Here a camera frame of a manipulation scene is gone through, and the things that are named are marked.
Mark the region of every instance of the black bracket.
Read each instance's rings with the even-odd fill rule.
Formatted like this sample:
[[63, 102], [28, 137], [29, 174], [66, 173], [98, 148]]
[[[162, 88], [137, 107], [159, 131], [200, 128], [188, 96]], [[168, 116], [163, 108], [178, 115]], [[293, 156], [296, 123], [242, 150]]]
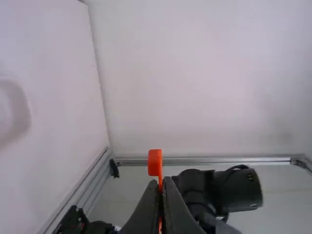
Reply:
[[82, 209], [71, 206], [53, 234], [80, 234], [85, 233], [89, 226], [89, 220]]
[[118, 167], [120, 166], [119, 162], [115, 162], [113, 159], [109, 160], [109, 165], [111, 167], [111, 176], [114, 178], [119, 178], [119, 170]]

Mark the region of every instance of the white wall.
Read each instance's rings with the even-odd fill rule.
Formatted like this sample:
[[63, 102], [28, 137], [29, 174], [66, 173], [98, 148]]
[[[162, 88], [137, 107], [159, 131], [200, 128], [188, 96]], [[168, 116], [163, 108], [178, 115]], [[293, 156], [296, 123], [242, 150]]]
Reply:
[[[225, 170], [230, 165], [194, 167]], [[263, 191], [263, 207], [256, 211], [231, 213], [228, 223], [243, 234], [310, 234], [312, 229], [312, 178], [291, 165], [255, 166]], [[109, 178], [90, 214], [92, 221], [104, 220], [123, 226], [133, 213], [151, 177], [146, 167], [120, 167], [120, 178]], [[178, 175], [189, 167], [164, 167], [164, 176]]]
[[34, 234], [108, 145], [87, 6], [0, 2], [0, 233]]
[[86, 0], [116, 155], [312, 153], [312, 2]]

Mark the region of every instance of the orange object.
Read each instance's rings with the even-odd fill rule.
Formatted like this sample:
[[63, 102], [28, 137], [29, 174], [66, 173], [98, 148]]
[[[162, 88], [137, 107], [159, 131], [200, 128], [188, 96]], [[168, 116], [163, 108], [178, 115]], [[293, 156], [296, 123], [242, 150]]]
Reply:
[[[162, 151], [161, 149], [149, 150], [148, 152], [148, 175], [157, 176], [159, 184], [159, 192], [162, 194]], [[161, 231], [162, 217], [158, 219], [159, 233]]]

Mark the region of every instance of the orange cap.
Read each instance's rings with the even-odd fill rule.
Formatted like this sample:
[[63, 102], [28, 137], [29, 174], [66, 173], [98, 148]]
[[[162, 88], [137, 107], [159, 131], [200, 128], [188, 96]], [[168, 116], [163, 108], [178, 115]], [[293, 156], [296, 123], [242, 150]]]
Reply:
[[161, 149], [149, 150], [147, 169], [148, 169], [148, 175], [158, 177], [159, 190], [162, 191], [162, 151]]

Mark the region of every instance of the white panel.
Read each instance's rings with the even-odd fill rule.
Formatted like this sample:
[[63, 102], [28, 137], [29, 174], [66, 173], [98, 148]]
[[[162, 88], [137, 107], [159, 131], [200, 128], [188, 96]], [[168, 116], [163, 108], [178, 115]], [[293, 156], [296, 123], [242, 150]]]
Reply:
[[87, 0], [120, 156], [312, 153], [312, 2]]
[[0, 2], [0, 233], [34, 234], [108, 146], [87, 6]]

